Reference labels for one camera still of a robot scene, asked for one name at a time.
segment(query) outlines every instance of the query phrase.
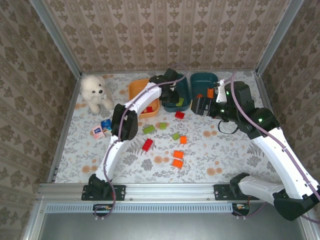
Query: green toy brick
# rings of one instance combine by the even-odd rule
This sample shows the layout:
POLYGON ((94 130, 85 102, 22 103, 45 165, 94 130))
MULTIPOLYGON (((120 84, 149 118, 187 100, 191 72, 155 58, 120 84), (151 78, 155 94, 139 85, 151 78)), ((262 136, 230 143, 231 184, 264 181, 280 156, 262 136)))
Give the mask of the green toy brick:
POLYGON ((166 124, 165 122, 160 122, 159 128, 160 128, 161 130, 164 130, 164 129, 167 128, 167 124, 166 124))
POLYGON ((181 107, 182 106, 182 104, 184 103, 184 98, 182 98, 182 97, 179 97, 179 102, 175 105, 176 107, 181 107))
POLYGON ((156 128, 153 125, 150 125, 142 129, 142 132, 144 134, 149 134, 149 133, 152 133, 154 130, 156 130, 156 128))
POLYGON ((175 141, 178 140, 179 138, 180 138, 180 134, 177 133, 177 132, 172 135, 172 139, 175 140, 175 141))

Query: orange toy brick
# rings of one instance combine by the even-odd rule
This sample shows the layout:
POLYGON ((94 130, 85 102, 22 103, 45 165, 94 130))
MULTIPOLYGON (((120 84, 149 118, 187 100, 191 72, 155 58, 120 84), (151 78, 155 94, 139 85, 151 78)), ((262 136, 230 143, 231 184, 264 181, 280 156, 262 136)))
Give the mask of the orange toy brick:
POLYGON ((180 144, 186 144, 187 143, 187 136, 181 136, 180 137, 180 144))
POLYGON ((208 88, 206 95, 208 98, 213 99, 214 98, 214 89, 213 88, 208 88))
POLYGON ((183 166, 184 162, 178 159, 174 159, 172 162, 172 166, 181 169, 183 166))
POLYGON ((184 152, 183 151, 174 151, 173 157, 177 159, 183 159, 184 158, 184 152))

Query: orange bowl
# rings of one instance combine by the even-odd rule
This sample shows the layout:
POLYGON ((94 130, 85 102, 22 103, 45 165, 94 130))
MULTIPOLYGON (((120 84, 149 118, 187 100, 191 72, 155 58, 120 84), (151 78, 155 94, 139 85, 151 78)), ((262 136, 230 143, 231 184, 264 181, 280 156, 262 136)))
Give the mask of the orange bowl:
MULTIPOLYGON (((149 78, 132 81, 129 84, 129 100, 137 96, 149 83, 149 78)), ((159 112, 159 98, 151 102, 148 107, 152 107, 153 112, 141 113, 139 119, 152 118, 159 112)))

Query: white teddy bear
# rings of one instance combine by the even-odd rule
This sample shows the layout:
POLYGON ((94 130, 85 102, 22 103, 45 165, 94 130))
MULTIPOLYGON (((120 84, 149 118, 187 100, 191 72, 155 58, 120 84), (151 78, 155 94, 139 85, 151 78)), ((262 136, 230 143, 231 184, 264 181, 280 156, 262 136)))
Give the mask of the white teddy bear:
POLYGON ((114 108, 111 93, 107 89, 105 80, 101 76, 85 76, 81 80, 80 94, 94 114, 99 113, 99 104, 103 104, 108 110, 114 108))

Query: patterned wallpaper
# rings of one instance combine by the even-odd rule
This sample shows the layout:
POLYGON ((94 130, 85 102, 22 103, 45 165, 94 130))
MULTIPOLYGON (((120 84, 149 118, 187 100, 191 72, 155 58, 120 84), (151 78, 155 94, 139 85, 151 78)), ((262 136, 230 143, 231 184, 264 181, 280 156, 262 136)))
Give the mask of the patterned wallpaper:
POLYGON ((75 78, 27 0, 0 1, 0 239, 20 238, 47 181, 75 78))
POLYGON ((83 72, 253 69, 289 0, 44 0, 83 72))
POLYGON ((305 0, 262 75, 275 116, 320 180, 320 1, 305 0))

